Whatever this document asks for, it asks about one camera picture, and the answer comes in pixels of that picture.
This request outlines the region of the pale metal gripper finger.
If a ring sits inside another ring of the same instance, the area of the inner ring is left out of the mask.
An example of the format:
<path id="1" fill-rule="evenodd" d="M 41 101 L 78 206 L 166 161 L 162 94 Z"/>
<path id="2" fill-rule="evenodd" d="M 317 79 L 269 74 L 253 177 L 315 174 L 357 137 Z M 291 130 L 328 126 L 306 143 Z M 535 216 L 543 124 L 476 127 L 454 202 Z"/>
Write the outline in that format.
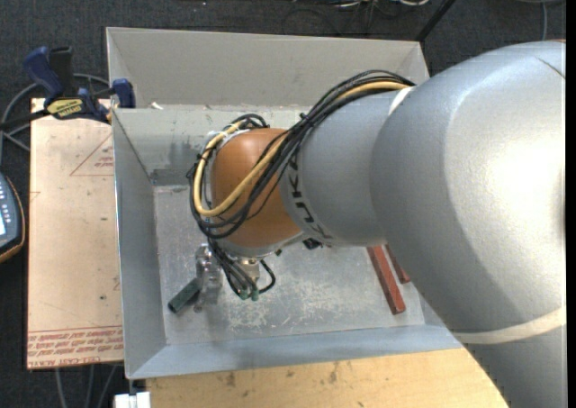
<path id="1" fill-rule="evenodd" d="M 197 275 L 209 275 L 212 272 L 212 251 L 207 244 L 202 244 L 194 253 Z"/>
<path id="2" fill-rule="evenodd" d="M 222 289 L 220 267 L 200 267 L 197 270 L 198 293 L 193 301 L 193 309 L 201 311 L 206 306 L 217 305 Z"/>

